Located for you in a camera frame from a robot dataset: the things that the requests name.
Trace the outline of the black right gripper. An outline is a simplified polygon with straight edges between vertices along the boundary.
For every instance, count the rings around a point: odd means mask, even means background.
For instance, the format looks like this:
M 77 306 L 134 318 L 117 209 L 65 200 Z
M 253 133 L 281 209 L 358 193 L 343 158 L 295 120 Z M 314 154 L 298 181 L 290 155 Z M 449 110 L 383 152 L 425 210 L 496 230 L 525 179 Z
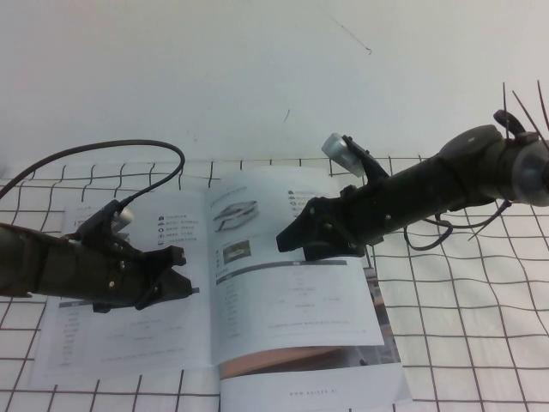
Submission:
M 413 178 L 392 176 L 337 198 L 313 197 L 276 236 L 279 252 L 302 249 L 306 261 L 362 258 L 365 247 L 413 223 Z

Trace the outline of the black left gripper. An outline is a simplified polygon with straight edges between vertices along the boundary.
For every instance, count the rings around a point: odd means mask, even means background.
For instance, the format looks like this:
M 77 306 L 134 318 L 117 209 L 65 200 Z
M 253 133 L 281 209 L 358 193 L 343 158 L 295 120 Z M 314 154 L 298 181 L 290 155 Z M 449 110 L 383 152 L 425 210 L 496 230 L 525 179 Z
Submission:
M 100 242 L 98 250 L 50 235 L 40 240 L 44 247 L 40 268 L 43 295 L 142 310 L 194 293 L 190 279 L 172 269 L 186 265 L 181 247 L 142 253 L 118 238 Z M 153 276 L 150 282 L 143 272 Z

